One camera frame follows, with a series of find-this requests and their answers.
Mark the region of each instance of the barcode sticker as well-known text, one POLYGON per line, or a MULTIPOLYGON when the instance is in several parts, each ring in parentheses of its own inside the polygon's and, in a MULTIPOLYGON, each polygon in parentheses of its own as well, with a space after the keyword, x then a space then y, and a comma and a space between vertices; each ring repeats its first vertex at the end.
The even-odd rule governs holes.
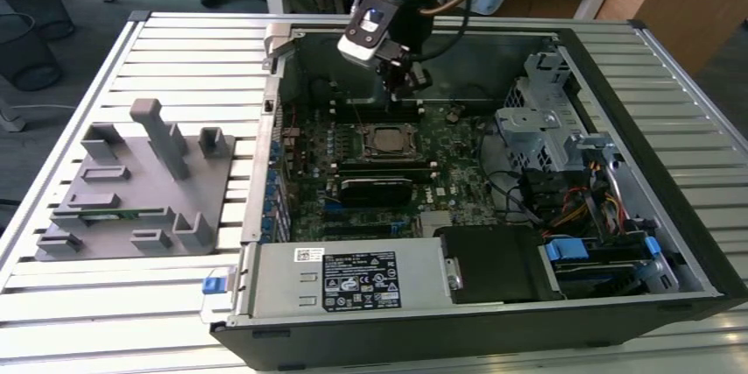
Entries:
POLYGON ((325 249, 323 248, 294 249, 293 250, 293 261, 295 263, 321 262, 323 255, 325 255, 325 249))

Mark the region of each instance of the red wire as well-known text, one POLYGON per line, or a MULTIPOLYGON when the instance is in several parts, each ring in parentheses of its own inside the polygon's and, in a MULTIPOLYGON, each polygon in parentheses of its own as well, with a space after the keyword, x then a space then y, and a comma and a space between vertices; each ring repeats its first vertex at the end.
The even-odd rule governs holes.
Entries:
POLYGON ((569 206, 570 194, 571 194, 573 192, 581 192, 581 191, 583 191, 583 190, 586 190, 586 187, 571 187, 571 188, 569 188, 569 190, 565 192, 565 195, 563 195, 563 207, 561 208, 561 213, 565 212, 565 209, 566 209, 567 206, 569 206))

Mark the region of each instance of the circuit board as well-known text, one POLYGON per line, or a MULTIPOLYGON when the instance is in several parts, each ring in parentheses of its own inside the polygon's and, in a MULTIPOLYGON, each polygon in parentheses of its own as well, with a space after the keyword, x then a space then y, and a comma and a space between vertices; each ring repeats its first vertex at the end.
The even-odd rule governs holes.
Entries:
MULTIPOLYGON (((479 119, 465 117, 446 123, 447 113, 447 104, 423 105, 419 121, 398 126, 406 126, 407 132, 414 133, 413 156, 433 165, 429 180, 411 184, 409 203, 397 208, 343 208, 335 199, 339 179, 330 166, 362 155, 361 132, 370 133, 371 126, 335 123, 318 109, 298 111, 298 131, 293 131, 294 140, 286 141, 286 156, 291 157, 289 181, 298 197, 290 206, 290 241, 417 237, 421 233, 414 220, 421 212, 431 210, 447 211, 453 225, 497 222, 489 187, 474 159, 479 119)), ((375 127, 393 132, 390 124, 379 123, 375 127)), ((401 157, 390 155, 382 159, 401 157)))

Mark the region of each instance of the black plastic cover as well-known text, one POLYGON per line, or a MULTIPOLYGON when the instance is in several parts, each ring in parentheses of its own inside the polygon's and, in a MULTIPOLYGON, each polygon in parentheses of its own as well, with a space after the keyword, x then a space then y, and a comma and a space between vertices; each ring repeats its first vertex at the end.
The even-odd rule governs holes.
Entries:
POLYGON ((539 234, 525 226, 438 228, 446 258, 457 260, 461 289, 455 304, 558 300, 543 268, 539 234))

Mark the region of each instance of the motherboard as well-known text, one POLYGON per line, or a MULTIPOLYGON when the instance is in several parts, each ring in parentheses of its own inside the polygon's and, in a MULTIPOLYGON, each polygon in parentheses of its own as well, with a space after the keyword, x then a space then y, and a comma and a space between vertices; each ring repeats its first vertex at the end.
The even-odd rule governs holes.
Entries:
POLYGON ((334 104, 286 110, 290 241, 417 237, 430 232, 423 223, 497 222, 475 162, 482 117, 462 117, 447 102, 390 113, 334 104))

